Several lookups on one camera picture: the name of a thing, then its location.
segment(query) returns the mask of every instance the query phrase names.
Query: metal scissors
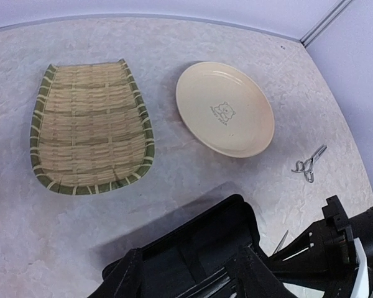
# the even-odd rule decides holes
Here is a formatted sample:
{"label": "metal scissors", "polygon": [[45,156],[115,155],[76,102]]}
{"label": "metal scissors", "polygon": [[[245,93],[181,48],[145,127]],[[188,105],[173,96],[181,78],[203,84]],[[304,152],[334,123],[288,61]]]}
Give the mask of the metal scissors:
{"label": "metal scissors", "polygon": [[293,173],[304,173],[305,180],[309,183],[313,182],[313,165],[319,160],[323,152],[327,149],[326,145],[322,145],[315,151],[315,153],[306,161],[302,162],[298,160],[296,162],[296,169],[293,169]]}

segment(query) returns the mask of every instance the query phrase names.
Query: marble tabletop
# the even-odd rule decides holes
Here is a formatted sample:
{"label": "marble tabletop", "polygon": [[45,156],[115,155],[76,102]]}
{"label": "marble tabletop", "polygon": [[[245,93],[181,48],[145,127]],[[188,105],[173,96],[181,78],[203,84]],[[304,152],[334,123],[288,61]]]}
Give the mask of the marble tabletop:
{"label": "marble tabletop", "polygon": [[[29,129],[48,64],[125,58],[154,128],[156,156],[138,182],[93,196],[48,191],[35,178]],[[272,143],[246,159],[202,145],[177,112],[175,86],[188,66],[218,61],[249,75],[275,116]],[[290,171],[321,144],[315,182]],[[348,215],[373,205],[372,190],[347,123],[299,43],[185,20],[66,20],[0,32],[0,297],[86,297],[101,270],[232,193],[257,214],[267,253],[321,218],[337,194]],[[302,296],[311,292],[301,290]]]}

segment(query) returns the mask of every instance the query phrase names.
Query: plate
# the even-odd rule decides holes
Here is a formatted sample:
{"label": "plate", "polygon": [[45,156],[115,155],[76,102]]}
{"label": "plate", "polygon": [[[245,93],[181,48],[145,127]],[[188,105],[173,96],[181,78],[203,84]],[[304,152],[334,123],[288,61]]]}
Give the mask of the plate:
{"label": "plate", "polygon": [[232,66],[201,62],[177,83],[181,118],[202,143],[238,158],[264,151],[274,136],[274,114],[264,93]]}

